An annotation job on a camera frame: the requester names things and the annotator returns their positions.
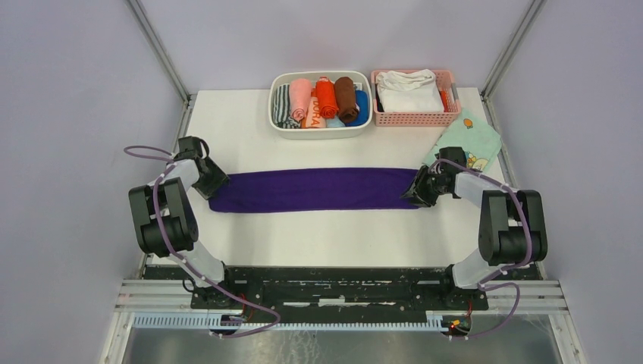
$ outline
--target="striped towel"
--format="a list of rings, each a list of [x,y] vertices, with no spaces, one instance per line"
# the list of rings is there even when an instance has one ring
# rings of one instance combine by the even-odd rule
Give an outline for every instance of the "striped towel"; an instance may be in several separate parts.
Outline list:
[[[281,85],[272,98],[272,122],[281,129],[300,129],[299,121],[290,116],[289,84]]]

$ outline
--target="orange cloth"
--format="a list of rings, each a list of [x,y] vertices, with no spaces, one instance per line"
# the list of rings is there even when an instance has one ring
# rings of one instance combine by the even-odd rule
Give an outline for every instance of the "orange cloth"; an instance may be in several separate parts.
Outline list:
[[[319,100],[319,114],[324,119],[334,118],[339,108],[335,100],[333,83],[327,77],[319,77],[315,90],[317,91],[317,99]]]
[[[326,127],[326,119],[320,115],[319,110],[319,100],[315,89],[312,89],[308,112],[306,113],[306,118],[301,122],[302,129],[319,129]]]

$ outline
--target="gray wall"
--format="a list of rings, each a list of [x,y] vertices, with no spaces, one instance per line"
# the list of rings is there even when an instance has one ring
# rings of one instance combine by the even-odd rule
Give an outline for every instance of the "gray wall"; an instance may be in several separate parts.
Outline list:
[[[592,363],[643,356],[643,2],[550,1],[494,104]]]
[[[482,86],[529,0],[143,2],[195,93],[329,69],[445,67]]]
[[[0,362],[96,362],[180,103],[122,0],[0,5]]]

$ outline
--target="purple towel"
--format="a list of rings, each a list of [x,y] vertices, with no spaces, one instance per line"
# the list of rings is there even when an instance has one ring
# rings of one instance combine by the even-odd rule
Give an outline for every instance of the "purple towel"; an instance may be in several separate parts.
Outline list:
[[[417,209],[400,198],[417,170],[314,168],[230,174],[209,200],[216,212]]]

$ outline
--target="rolled towel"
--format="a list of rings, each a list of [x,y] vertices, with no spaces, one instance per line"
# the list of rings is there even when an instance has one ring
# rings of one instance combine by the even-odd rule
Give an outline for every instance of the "rolled towel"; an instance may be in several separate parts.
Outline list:
[[[357,119],[358,111],[355,100],[355,89],[353,80],[349,77],[341,77],[335,81],[335,98],[337,99],[337,114],[344,124],[351,123]]]
[[[335,101],[335,90],[333,83],[327,77],[319,77],[315,85],[317,99],[319,100],[319,114],[324,119],[335,117],[337,110],[337,101]]]
[[[326,127],[331,128],[331,127],[345,127],[346,125],[341,122],[341,120],[335,115],[334,118],[332,119],[327,119],[326,120]]]
[[[312,84],[305,78],[298,78],[290,83],[290,116],[297,121],[306,117],[310,104]]]
[[[358,127],[359,125],[363,125],[369,119],[369,115],[371,114],[368,94],[357,89],[355,90],[355,99],[357,100],[357,106],[359,106],[359,113],[357,114],[355,121],[346,124],[347,127]]]
[[[313,91],[306,119],[302,121],[302,129],[321,129],[323,127],[326,127],[326,119],[319,114],[319,100]]]
[[[281,85],[274,91],[272,98],[272,122],[281,129],[299,129],[299,121],[290,116],[289,84]]]

